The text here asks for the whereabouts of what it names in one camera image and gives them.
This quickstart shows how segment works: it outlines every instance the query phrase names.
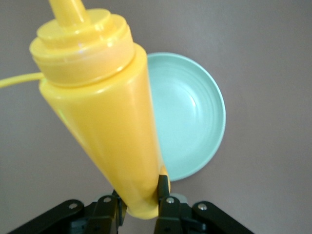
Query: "squeeze bottle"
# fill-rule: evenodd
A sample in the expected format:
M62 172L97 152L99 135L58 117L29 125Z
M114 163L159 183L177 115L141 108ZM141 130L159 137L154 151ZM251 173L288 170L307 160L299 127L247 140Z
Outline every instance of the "squeeze bottle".
M147 55L126 20L80 0L49 0L54 20L30 52L44 74L39 89L138 218L157 216L158 144Z

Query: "plate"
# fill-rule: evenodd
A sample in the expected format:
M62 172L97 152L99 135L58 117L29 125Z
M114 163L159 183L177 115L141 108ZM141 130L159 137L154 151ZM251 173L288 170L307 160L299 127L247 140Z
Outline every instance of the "plate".
M202 169L215 155L225 130L225 105L211 75L173 53L148 55L156 128L170 181Z

